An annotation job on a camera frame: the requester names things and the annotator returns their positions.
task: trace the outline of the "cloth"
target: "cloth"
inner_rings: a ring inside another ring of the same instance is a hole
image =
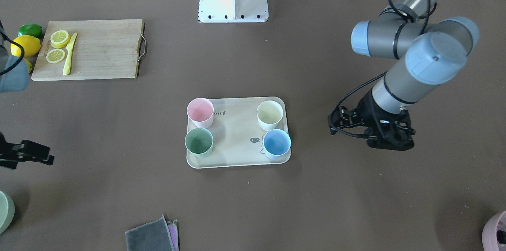
[[[177,221],[162,217],[125,232],[127,251],[179,251]]]

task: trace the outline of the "brown table surface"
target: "brown table surface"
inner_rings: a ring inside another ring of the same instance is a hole
[[[327,126],[342,96],[395,63],[349,43],[387,0],[268,2],[266,23],[199,24],[198,0],[0,0],[11,37],[27,23],[144,19],[149,44],[138,78],[31,81],[0,96],[7,141],[56,157],[0,170],[16,203],[0,250],[125,250],[126,230],[162,214],[179,220],[183,251],[481,249],[484,224],[506,209],[506,0],[438,0],[431,23],[469,17],[481,39],[410,109],[406,152]],[[199,96],[282,98],[289,161],[188,166],[185,109]]]

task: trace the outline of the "lemon slice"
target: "lemon slice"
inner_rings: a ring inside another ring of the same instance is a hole
[[[55,49],[61,49],[68,44],[70,36],[67,31],[56,31],[51,35],[51,46]]]
[[[53,49],[45,56],[45,60],[50,63],[58,63],[62,61],[63,58],[65,58],[65,51],[63,51],[63,49]]]

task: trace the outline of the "blue joint cap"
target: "blue joint cap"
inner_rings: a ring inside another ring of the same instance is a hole
[[[425,33],[410,45],[405,64],[416,80],[428,85],[440,85],[457,75],[466,65],[466,53],[461,43],[446,33]]]
[[[480,39],[480,30],[478,29],[478,26],[473,22],[473,20],[468,19],[466,17],[451,17],[449,19],[446,19],[444,21],[454,21],[461,25],[463,25],[471,34],[471,38],[473,39],[473,48],[471,49],[471,52],[476,47],[476,44],[478,43]]]
[[[370,57],[369,45],[367,44],[367,30],[370,21],[362,21],[356,24],[351,32],[351,48],[354,52]]]

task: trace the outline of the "blue cup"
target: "blue cup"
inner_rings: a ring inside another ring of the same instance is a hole
[[[291,146],[290,136],[284,130],[270,130],[264,137],[265,155],[278,159],[285,155]]]

